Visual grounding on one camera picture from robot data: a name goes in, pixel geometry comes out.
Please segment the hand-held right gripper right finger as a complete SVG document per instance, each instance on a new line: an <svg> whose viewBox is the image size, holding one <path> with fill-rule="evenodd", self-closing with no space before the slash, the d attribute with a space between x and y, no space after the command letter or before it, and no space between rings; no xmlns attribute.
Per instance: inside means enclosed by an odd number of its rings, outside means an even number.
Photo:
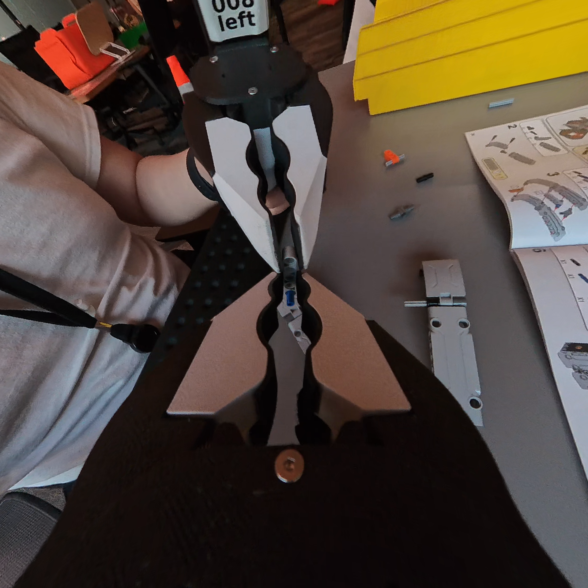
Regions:
<svg viewBox="0 0 588 588"><path fill-rule="evenodd" d="M308 273L297 285L306 351L296 437L327 445L348 422L406 413L408 398L364 316Z"/></svg>

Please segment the orange bag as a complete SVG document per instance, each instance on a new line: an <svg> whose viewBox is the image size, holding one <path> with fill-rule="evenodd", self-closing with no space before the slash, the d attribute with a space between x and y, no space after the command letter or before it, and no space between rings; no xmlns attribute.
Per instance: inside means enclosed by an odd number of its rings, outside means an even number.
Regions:
<svg viewBox="0 0 588 588"><path fill-rule="evenodd" d="M35 42L38 55L69 90L85 84L104 71L115 58L93 55L76 22L74 13L63 17L62 28L49 28Z"/></svg>

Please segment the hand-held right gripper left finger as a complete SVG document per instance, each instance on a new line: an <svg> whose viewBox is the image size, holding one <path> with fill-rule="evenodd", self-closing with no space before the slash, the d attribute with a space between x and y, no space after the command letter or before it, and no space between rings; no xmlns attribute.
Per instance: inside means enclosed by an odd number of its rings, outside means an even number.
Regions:
<svg viewBox="0 0 588 588"><path fill-rule="evenodd" d="M167 414L237 426L247 442L265 445L275 416L273 353L259 333L271 305L275 272L216 315L176 391Z"/></svg>

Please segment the open instruction booklet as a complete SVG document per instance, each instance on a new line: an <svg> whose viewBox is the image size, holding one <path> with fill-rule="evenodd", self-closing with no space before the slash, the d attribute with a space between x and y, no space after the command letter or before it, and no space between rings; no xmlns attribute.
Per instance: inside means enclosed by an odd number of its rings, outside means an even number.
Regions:
<svg viewBox="0 0 588 588"><path fill-rule="evenodd" d="M587 106L465 138L505 206L510 250L587 473Z"/></svg>

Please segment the orange and white cone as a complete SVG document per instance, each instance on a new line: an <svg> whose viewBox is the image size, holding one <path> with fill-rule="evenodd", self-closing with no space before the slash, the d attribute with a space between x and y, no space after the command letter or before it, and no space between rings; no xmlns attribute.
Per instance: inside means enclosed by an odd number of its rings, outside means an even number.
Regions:
<svg viewBox="0 0 588 588"><path fill-rule="evenodd" d="M178 87L178 91L182 99L187 93L193 92L194 87L187 75L187 73L182 68L180 61L175 55L170 55L166 58L166 62L168 64L169 69L171 70L171 74L173 76L173 80Z"/></svg>

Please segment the person's left forearm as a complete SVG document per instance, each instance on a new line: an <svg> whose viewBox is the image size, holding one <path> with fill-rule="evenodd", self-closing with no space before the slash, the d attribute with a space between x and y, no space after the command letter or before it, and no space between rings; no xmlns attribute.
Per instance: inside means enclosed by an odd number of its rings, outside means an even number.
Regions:
<svg viewBox="0 0 588 588"><path fill-rule="evenodd" d="M187 172L188 150L147 156L100 138L97 193L124 222L136 226L179 226L211 210L216 203L197 190Z"/></svg>

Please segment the grey hinged panel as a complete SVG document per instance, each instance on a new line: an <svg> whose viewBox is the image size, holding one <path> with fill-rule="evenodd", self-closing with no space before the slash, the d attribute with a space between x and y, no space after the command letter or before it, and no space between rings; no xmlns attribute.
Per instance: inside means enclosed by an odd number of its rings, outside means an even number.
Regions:
<svg viewBox="0 0 588 588"><path fill-rule="evenodd" d="M422 261L422 274L425 298L407 300L404 305L428 310L433 372L473 424L483 427L481 385L460 263L457 259Z"/></svg>

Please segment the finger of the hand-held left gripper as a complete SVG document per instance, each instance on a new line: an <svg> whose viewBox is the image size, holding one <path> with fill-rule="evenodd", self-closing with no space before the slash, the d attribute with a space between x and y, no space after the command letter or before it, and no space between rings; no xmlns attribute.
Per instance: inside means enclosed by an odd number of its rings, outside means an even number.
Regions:
<svg viewBox="0 0 588 588"><path fill-rule="evenodd" d="M310 106L287 107L272 123L285 147L285 187L299 266L308 268L318 234L327 158L322 153Z"/></svg>
<svg viewBox="0 0 588 588"><path fill-rule="evenodd" d="M268 182L251 128L223 117L207 121L214 185L257 253L276 272L276 234L265 205Z"/></svg>

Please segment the grey perforated beam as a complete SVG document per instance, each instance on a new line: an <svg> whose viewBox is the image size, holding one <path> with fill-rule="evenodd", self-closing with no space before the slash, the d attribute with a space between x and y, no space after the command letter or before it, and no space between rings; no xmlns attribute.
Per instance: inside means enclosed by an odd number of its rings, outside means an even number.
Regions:
<svg viewBox="0 0 588 588"><path fill-rule="evenodd" d="M303 353L306 353L311 342L302 330L303 313L298 302L298 292L296 278L298 274L298 258L295 248L287 245L283 248L283 298L277 307L280 316L286 321L287 326L298 343ZM296 304L293 307L287 307L284 298L284 291L294 289L296 291Z"/></svg>

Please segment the yellow cardboard box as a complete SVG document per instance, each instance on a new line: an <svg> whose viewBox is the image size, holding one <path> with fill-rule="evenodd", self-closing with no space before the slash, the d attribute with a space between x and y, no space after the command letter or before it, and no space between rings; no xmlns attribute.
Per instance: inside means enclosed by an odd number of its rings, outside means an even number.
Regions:
<svg viewBox="0 0 588 588"><path fill-rule="evenodd" d="M353 92L372 115L587 71L587 1L378 1Z"/></svg>

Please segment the grey desk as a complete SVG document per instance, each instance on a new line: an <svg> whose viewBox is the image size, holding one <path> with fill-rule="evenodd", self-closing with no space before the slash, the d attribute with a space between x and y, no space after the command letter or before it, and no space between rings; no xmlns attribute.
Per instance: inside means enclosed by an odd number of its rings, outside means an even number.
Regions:
<svg viewBox="0 0 588 588"><path fill-rule="evenodd" d="M465 132L587 103L587 74L371 116L354 63L319 73L334 106L310 274L374 319L430 368L421 262L458 259L472 322L484 428L519 511L574 587L587 587L587 483L526 287L509 252L502 202ZM514 98L510 106L490 102ZM404 153L391 168L383 152ZM423 183L415 179L432 172ZM415 205L406 219L395 208Z"/></svg>

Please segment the black perforated board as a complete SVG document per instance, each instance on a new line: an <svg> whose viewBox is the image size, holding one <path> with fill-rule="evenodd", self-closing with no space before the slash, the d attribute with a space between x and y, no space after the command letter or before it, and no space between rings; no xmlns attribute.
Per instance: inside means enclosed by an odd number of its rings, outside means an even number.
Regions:
<svg viewBox="0 0 588 588"><path fill-rule="evenodd" d="M220 212L152 353L171 401L212 319L270 273L236 220Z"/></svg>

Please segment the grey office chair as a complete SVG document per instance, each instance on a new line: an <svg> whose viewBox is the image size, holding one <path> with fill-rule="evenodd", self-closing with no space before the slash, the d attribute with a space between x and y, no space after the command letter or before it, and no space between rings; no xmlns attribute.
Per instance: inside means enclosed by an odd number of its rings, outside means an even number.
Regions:
<svg viewBox="0 0 588 588"><path fill-rule="evenodd" d="M65 504L62 486L21 488L1 498L1 587L13 587L33 562Z"/></svg>

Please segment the brown cardboard piece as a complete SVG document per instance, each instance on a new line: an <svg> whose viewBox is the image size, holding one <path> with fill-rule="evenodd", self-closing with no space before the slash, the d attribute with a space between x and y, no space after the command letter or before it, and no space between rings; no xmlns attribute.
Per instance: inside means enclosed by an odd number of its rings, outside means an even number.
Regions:
<svg viewBox="0 0 588 588"><path fill-rule="evenodd" d="M92 1L75 12L75 21L90 52L116 57L112 51L114 36L99 1Z"/></svg>

